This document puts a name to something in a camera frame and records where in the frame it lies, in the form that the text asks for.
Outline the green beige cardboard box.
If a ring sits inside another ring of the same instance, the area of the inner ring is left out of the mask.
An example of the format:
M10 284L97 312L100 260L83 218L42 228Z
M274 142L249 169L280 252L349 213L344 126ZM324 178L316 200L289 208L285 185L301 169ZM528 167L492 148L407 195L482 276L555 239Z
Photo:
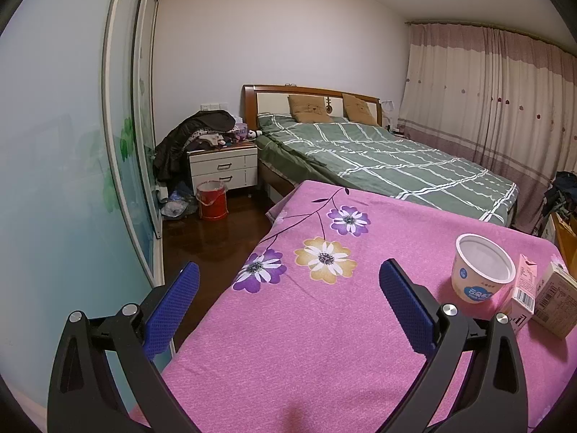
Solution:
M538 285L532 320L564 339L576 326L576 280L560 265L551 261Z

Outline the white yogurt cup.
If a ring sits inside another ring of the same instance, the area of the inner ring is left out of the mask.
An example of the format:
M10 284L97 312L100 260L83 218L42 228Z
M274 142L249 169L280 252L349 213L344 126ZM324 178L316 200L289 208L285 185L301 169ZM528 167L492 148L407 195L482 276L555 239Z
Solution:
M475 233L463 233L455 242L451 284L456 294L470 304L489 301L511 284L516 269L511 256L500 245Z

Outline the pink strawberry milk carton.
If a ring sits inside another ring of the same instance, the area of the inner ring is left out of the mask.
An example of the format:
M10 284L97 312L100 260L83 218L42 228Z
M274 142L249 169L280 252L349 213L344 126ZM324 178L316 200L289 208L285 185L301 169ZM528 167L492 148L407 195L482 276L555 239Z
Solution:
M537 264L521 254L514 283L499 308L499 312L507 316L514 334L518 334L534 316L538 280Z

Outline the sliding wardrobe door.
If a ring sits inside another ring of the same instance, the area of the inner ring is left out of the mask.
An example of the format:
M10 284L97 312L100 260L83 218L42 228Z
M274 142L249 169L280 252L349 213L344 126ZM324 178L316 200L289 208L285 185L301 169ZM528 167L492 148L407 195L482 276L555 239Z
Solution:
M25 0L1 36L1 374L47 395L63 323L141 300L101 105L110 0Z

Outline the red bucket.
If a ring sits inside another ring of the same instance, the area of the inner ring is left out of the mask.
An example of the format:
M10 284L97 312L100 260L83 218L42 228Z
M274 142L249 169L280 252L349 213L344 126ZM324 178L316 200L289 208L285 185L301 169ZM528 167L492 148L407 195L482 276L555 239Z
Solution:
M226 186L220 180L200 183L195 190L199 202L199 215L205 221L218 221L228 215Z

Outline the black clothes pile on nightstand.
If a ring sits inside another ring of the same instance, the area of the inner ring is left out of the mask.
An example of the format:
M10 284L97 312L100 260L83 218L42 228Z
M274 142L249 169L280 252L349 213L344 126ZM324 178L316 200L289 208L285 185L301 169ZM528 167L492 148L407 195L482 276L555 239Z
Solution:
M226 110L199 110L184 119L154 149L155 180L171 192L190 180L188 151L199 146L199 137L225 134L235 124L235 117Z

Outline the wooden long cabinet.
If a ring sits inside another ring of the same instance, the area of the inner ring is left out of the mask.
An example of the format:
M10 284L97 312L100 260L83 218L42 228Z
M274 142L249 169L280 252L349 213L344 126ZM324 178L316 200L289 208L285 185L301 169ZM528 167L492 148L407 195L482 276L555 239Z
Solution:
M559 249L568 269L576 263L576 233L559 214L554 212L548 217L541 237Z

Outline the green plaid bed cover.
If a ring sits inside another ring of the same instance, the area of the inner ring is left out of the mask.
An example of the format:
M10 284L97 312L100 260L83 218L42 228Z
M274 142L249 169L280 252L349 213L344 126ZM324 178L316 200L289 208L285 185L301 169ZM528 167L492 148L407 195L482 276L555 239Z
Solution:
M294 186L319 181L511 225L517 185L467 159L343 117L299 123L261 113L258 123L259 159Z

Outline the white nightstand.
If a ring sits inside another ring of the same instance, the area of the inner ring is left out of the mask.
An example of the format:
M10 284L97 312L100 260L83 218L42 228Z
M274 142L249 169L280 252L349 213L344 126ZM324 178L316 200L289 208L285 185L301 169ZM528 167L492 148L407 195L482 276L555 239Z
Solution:
M189 152L193 189L207 181L221 181L227 190L256 186L257 153L256 144L250 141L220 150Z

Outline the dark clothes pile on cabinet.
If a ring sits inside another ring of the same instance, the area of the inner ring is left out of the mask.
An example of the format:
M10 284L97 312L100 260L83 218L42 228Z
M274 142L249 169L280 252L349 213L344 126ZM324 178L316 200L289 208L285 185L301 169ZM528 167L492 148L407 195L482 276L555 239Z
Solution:
M563 209L566 216L576 215L577 176L573 172L558 171L545 192L542 215L548 218Z

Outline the wooden bed with headboard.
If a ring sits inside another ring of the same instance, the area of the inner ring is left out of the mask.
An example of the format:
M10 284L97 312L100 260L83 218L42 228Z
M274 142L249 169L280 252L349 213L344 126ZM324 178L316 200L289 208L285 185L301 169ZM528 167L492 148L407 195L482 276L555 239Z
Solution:
M390 133L374 97L360 99L375 124L352 122L343 97L295 85L243 86L243 120L260 133L258 173L266 186L284 197L314 180L511 226L518 196L514 182Z

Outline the brown right pillow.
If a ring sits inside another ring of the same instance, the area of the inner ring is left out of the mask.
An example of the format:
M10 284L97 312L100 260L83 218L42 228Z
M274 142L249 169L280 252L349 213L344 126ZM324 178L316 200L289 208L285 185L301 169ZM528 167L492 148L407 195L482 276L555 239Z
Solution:
M372 115L366 101L356 96L343 93L342 103L345 116L349 121L364 125L378 126L375 116Z

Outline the brown pillow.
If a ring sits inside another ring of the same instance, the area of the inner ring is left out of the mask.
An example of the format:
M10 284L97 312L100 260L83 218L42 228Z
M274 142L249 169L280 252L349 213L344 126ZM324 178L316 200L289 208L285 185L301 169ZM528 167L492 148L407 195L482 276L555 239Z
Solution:
M287 97L291 116L299 123L332 123L323 97L290 95Z
M349 121L364 125L378 126L375 116L372 115L366 101L356 96L343 93L342 103L345 116Z

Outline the pink white curtain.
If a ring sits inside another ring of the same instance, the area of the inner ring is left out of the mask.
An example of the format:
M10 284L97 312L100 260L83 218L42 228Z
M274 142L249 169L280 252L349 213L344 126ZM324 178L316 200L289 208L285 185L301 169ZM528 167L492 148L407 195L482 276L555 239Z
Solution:
M576 57L489 26L416 23L398 125L518 186L529 232L559 171L576 169Z

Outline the brown left pillow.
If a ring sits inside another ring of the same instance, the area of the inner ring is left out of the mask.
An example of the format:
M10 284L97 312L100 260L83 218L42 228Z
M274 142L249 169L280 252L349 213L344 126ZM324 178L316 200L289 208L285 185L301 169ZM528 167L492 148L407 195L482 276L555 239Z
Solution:
M299 123L332 123L323 97L290 95L287 97L291 116Z

